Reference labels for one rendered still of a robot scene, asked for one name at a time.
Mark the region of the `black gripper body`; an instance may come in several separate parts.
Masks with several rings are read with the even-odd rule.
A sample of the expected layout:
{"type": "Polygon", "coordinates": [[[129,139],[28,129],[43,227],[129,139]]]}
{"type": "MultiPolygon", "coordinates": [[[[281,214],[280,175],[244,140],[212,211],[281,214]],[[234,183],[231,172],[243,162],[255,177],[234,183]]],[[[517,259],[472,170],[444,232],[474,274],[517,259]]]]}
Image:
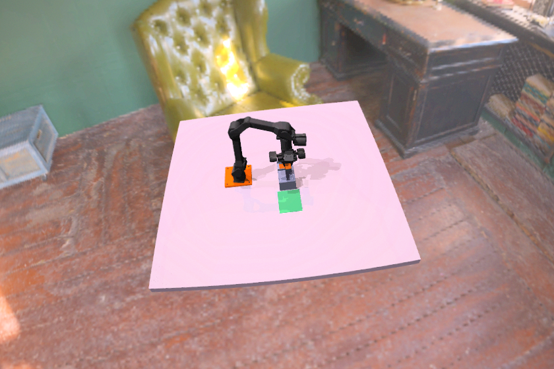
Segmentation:
{"type": "MultiPolygon", "coordinates": [[[[281,147],[281,153],[279,154],[276,154],[276,151],[273,151],[273,152],[269,152],[269,160],[270,162],[276,162],[277,161],[277,158],[278,158],[278,161],[281,161],[283,160],[283,152],[285,151],[290,151],[292,149],[292,146],[289,147],[289,148],[283,148],[281,147]]],[[[298,155],[298,158],[299,159],[305,159],[305,149],[304,148],[297,148],[297,151],[295,151],[295,154],[298,155]]]]}

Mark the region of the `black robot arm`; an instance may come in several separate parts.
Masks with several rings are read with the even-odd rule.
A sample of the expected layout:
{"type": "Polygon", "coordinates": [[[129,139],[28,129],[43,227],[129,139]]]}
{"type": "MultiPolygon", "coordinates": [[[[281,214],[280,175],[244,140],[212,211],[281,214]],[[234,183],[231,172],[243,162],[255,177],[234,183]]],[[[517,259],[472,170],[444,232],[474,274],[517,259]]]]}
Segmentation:
{"type": "MultiPolygon", "coordinates": [[[[273,132],[276,135],[276,139],[280,140],[281,147],[289,148],[292,146],[307,146],[306,133],[295,133],[295,129],[287,121],[271,122],[262,119],[245,117],[238,119],[230,123],[228,129],[229,137],[232,139],[233,153],[235,157],[235,163],[231,170],[231,176],[233,177],[233,183],[244,183],[246,175],[244,170],[247,166],[247,158],[243,157],[241,150],[240,134],[246,128],[255,128],[259,130],[265,130],[273,132]]],[[[297,161],[297,155],[294,149],[283,152],[284,163],[293,163],[297,161]]]]}

